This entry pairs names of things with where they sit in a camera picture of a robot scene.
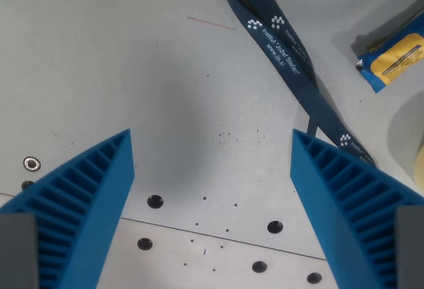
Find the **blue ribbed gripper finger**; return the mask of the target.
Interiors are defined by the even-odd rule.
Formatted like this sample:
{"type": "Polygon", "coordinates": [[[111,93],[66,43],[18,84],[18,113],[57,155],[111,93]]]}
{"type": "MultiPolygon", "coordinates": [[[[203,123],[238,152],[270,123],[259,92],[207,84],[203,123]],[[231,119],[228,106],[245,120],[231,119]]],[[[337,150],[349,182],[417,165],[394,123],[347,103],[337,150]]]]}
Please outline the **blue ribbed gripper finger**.
{"type": "Polygon", "coordinates": [[[339,288],[397,288],[395,212],[423,196],[294,130],[290,177],[339,288]]]}
{"type": "Polygon", "coordinates": [[[1,207],[31,213],[40,288],[95,288],[134,180],[126,129],[63,163],[1,207]]]}

